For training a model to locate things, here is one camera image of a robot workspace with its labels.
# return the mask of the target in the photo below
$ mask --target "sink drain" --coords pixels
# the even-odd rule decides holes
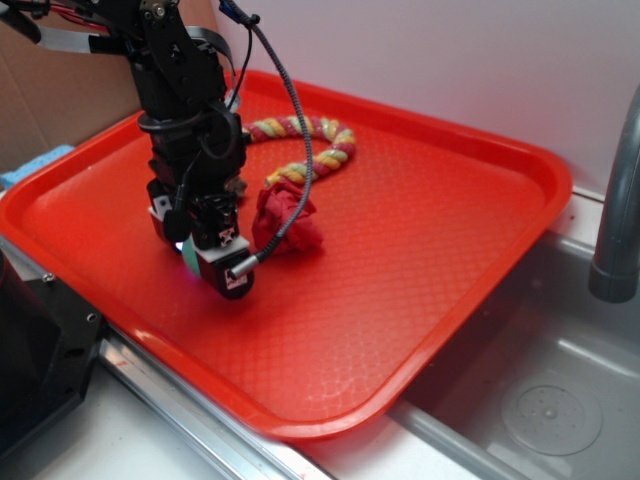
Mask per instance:
[[[544,373],[507,390],[502,419],[511,436],[526,447],[546,455],[571,455],[598,437],[602,410],[581,385]]]

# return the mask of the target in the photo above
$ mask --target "faucet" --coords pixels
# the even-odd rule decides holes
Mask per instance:
[[[640,272],[640,87],[620,135],[605,197],[589,290],[611,303],[633,298]]]

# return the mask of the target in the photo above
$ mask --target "tray rim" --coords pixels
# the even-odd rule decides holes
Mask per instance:
[[[248,72],[246,87],[251,89],[252,84],[256,80],[260,82],[261,86],[266,85],[269,88],[275,89],[281,88],[278,82],[278,77],[255,71]],[[326,99],[326,95],[330,94],[332,100],[335,100],[338,105],[338,107],[332,108],[332,114],[336,111],[339,112],[344,110],[347,112],[347,109],[357,108],[363,118],[376,119],[373,121],[373,124],[371,124],[371,122],[367,122],[368,125],[371,125],[374,128],[383,128],[384,125],[382,124],[382,120],[379,120],[378,118],[381,119],[384,116],[385,122],[402,121],[406,123],[406,135],[413,140],[415,140],[415,136],[411,136],[413,132],[426,127],[429,132],[431,132],[431,137],[433,137],[431,139],[432,141],[427,143],[433,144],[433,139],[435,138],[438,141],[438,145],[436,146],[441,146],[442,148],[451,150],[450,147],[453,142],[458,142],[457,146],[462,151],[459,149],[454,151],[465,155],[468,155],[465,148],[473,150],[474,148],[477,149],[478,145],[482,145],[483,148],[487,148],[490,151],[508,151],[510,155],[515,155],[518,158],[527,157],[535,159],[535,168],[533,169],[531,168],[531,165],[525,165],[525,163],[522,162],[517,164],[519,167],[518,169],[508,168],[508,170],[517,171],[535,181],[545,194],[545,204],[544,207],[538,211],[535,216],[535,220],[526,227],[526,229],[507,249],[502,251],[500,257],[483,273],[482,277],[476,281],[473,287],[465,293],[461,300],[457,302],[447,315],[442,317],[430,335],[422,340],[407,360],[398,366],[391,377],[389,377],[384,384],[375,390],[364,403],[354,409],[342,413],[341,415],[320,421],[292,422],[290,420],[283,419],[265,408],[259,402],[250,398],[248,394],[240,390],[221,375],[217,374],[215,371],[207,370],[203,366],[195,363],[189,366],[185,366],[183,363],[180,363],[180,353],[172,351],[172,349],[167,348],[166,345],[141,345],[141,348],[155,356],[170,370],[173,369],[168,367],[168,365],[175,364],[173,361],[177,359],[178,363],[183,367],[183,371],[176,373],[183,376],[185,380],[194,386],[202,385],[201,382],[198,382],[198,379],[200,378],[206,379],[210,382],[210,377],[215,376],[218,381],[215,385],[216,391],[219,392],[221,389],[226,395],[232,393],[234,396],[233,406],[229,407],[229,405],[223,404],[224,408],[227,408],[227,410],[232,414],[241,418],[242,421],[246,422],[251,427],[270,436],[289,441],[300,441],[304,439],[335,435],[374,418],[377,414],[382,413],[390,407],[397,396],[401,393],[403,387],[419,373],[421,368],[425,365],[425,361],[428,361],[430,358],[427,357],[425,360],[425,357],[420,357],[419,355],[420,351],[431,349],[429,337],[445,337],[448,340],[448,338],[457,331],[457,329],[464,323],[466,317],[473,312],[473,310],[488,294],[486,292],[486,288],[481,285],[483,282],[480,280],[487,276],[491,276],[491,278],[498,279],[495,282],[497,285],[497,283],[506,276],[510,269],[544,233],[547,227],[564,208],[572,193],[572,181],[569,170],[558,156],[542,148],[472,127],[462,126],[415,112],[409,112],[371,100],[333,92],[308,83],[295,83],[303,106],[317,104],[318,100]],[[60,278],[72,285],[73,288],[89,300],[99,296],[97,287],[95,285],[85,284],[83,282],[83,278],[74,272],[73,269],[67,268],[61,259],[48,254],[48,252],[42,248],[40,243],[30,238],[26,232],[20,230],[20,222],[16,220],[19,220],[20,212],[23,211],[23,208],[28,207],[30,201],[34,198],[34,195],[39,195],[44,191],[48,191],[60,183],[60,181],[68,180],[88,166],[99,162],[100,159],[88,159],[96,158],[100,152],[111,153],[116,151],[117,148],[107,148],[107,145],[110,145],[111,142],[114,140],[130,142],[139,138],[140,132],[138,131],[137,126],[134,125],[137,123],[136,119],[138,115],[139,113],[136,113],[123,119],[113,127],[101,132],[92,139],[78,146],[69,154],[35,172],[27,179],[9,189],[3,198],[0,199],[0,234],[4,235],[9,241],[18,246],[18,248],[23,250],[24,253],[29,255],[38,264],[53,271]],[[496,162],[498,166],[505,166],[505,161],[502,157],[496,157],[491,161],[491,163],[494,164]],[[111,301],[111,303],[113,304],[109,309],[111,310],[111,315],[132,315],[132,312],[127,311],[127,307],[125,305],[115,305],[120,302]],[[445,321],[449,316],[457,316],[462,318],[462,320],[457,322]],[[133,338],[133,340],[140,344],[140,339]],[[437,343],[443,345],[446,341],[439,341]],[[215,401],[215,396],[211,394],[210,389],[205,389],[203,393]]]

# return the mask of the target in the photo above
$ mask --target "gray cable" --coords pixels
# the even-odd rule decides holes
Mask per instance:
[[[309,131],[307,129],[307,123],[305,122],[305,119],[304,119],[304,113],[302,112],[302,106],[300,104],[300,100],[298,98],[296,89],[293,85],[293,82],[291,81],[291,78],[289,77],[289,74],[284,68],[284,65],[282,65],[282,62],[278,58],[278,55],[276,54],[276,52],[273,50],[273,47],[269,43],[269,40],[267,40],[267,37],[265,37],[264,33],[262,32],[260,27],[258,27],[254,19],[252,19],[246,13],[244,13],[240,9],[240,7],[236,5],[236,3],[233,0],[225,0],[225,3],[227,3],[227,5],[231,7],[234,13],[240,18],[242,23],[247,28],[250,28],[253,31],[253,33],[255,33],[256,36],[260,39],[260,43],[262,43],[264,49],[269,55],[269,58],[271,58],[271,61],[275,65],[276,69],[278,70],[278,73],[280,74],[280,77],[282,78],[282,81],[284,83],[284,87],[287,90],[289,97],[291,98],[291,103],[293,104],[293,108],[296,112],[296,117],[298,118],[298,122],[300,123],[300,132],[304,140],[305,153],[306,153],[307,172],[305,176],[305,183],[304,183],[304,190],[302,192],[302,197],[300,198],[300,201],[298,202],[298,206],[294,210],[293,214],[287,219],[287,221],[282,225],[282,227],[280,227],[278,232],[275,234],[274,238],[269,242],[269,244],[267,244],[265,248],[263,248],[260,252],[255,254],[257,261],[259,263],[262,263],[273,252],[273,250],[275,250],[275,248],[278,246],[280,241],[284,238],[287,231],[289,230],[291,225],[293,225],[293,222],[296,221],[300,213],[302,213],[302,210],[304,209],[304,207],[307,204],[307,201],[309,200],[309,196],[311,195],[311,182],[313,180],[313,176],[312,176],[313,149],[311,147],[311,136],[309,135]],[[237,271],[238,275],[241,276],[244,273],[246,273],[246,271],[242,271],[242,270],[243,270],[242,268],[238,269]]]

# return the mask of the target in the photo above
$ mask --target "stainless steel sink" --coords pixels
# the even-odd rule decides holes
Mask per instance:
[[[392,415],[480,477],[640,478],[640,299],[593,298],[591,255],[546,234]]]

